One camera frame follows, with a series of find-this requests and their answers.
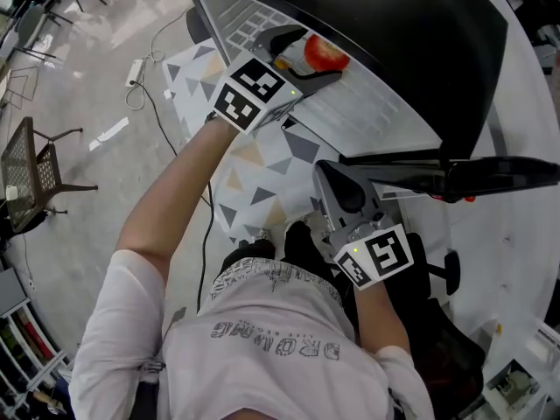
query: person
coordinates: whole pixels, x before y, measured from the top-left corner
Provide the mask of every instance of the person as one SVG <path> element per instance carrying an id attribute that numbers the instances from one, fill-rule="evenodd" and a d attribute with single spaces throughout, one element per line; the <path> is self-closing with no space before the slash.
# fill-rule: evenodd
<path id="1" fill-rule="evenodd" d="M 355 292 L 357 344 L 303 222 L 287 232 L 283 261 L 264 238 L 237 249 L 197 316 L 162 340 L 173 253 L 237 133 L 222 118 L 207 122 L 124 223 L 76 355 L 76 418 L 128 419 L 139 368 L 160 347 L 158 418 L 433 418 L 383 283 Z"/>

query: red apple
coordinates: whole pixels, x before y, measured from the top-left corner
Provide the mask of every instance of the red apple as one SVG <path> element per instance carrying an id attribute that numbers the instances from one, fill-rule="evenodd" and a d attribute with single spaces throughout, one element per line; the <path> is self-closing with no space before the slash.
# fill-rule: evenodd
<path id="1" fill-rule="evenodd" d="M 305 43 L 304 54 L 307 63 L 317 72 L 343 70 L 350 63 L 350 58 L 341 50 L 317 34 L 313 34 Z"/>

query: black pants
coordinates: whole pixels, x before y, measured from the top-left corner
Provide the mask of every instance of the black pants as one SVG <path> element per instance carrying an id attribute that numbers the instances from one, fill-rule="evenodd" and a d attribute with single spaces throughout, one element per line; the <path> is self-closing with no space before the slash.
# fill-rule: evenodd
<path id="1" fill-rule="evenodd" d="M 242 258 L 269 258 L 274 260 L 276 248 L 268 240 L 257 240 L 229 254 L 221 266 L 220 274 L 227 268 L 237 263 Z M 330 283 L 340 294 L 344 311 L 354 327 L 358 325 L 358 315 L 354 299 L 352 282 L 340 272 L 333 276 L 331 265 L 326 263 L 321 253 L 313 244 L 311 230 L 302 222 L 294 222 L 286 232 L 286 242 L 283 246 L 283 262 L 298 266 Z"/>

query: power strip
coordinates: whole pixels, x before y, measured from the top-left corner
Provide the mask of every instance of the power strip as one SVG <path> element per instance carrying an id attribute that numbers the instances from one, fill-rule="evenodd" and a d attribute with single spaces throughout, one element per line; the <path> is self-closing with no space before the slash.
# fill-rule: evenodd
<path id="1" fill-rule="evenodd" d="M 134 59 L 132 61 L 132 67 L 130 68 L 129 76 L 126 79 L 126 82 L 124 83 L 124 85 L 127 88 L 133 88 L 135 86 L 134 84 L 130 84 L 131 81 L 139 82 L 140 73 L 142 72 L 142 64 L 143 63 L 144 63 L 143 59 Z"/>

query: black chair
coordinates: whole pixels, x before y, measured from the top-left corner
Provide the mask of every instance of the black chair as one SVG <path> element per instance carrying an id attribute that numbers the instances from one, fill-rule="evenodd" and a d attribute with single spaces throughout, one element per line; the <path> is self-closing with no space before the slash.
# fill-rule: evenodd
<path id="1" fill-rule="evenodd" d="M 45 56 L 58 59 L 56 56 L 48 52 L 39 52 L 32 49 L 35 44 L 35 40 L 39 36 L 39 33 L 43 29 L 47 20 L 51 20 L 54 24 L 60 26 L 57 22 L 57 18 L 64 20 L 70 25 L 72 24 L 72 22 L 67 18 L 59 16 L 50 10 L 46 10 L 43 6 L 32 6 L 19 19 L 14 29 L 8 33 L 6 36 L 6 42 L 11 43 L 12 39 L 15 39 L 13 42 L 14 50 L 25 53 L 39 60 L 45 60 Z"/>
<path id="2" fill-rule="evenodd" d="M 430 274 L 445 279 L 449 295 L 459 287 L 459 259 L 455 253 L 448 255 L 442 269 L 426 262 L 418 234 L 407 234 L 407 239 L 414 265 L 384 283 L 409 335 L 412 359 L 426 384 L 436 419 L 451 419 L 482 393 L 482 365 L 486 356 L 447 318 L 438 300 L 431 298 Z M 342 273 L 335 280 L 346 315 L 357 328 L 352 284 Z"/>

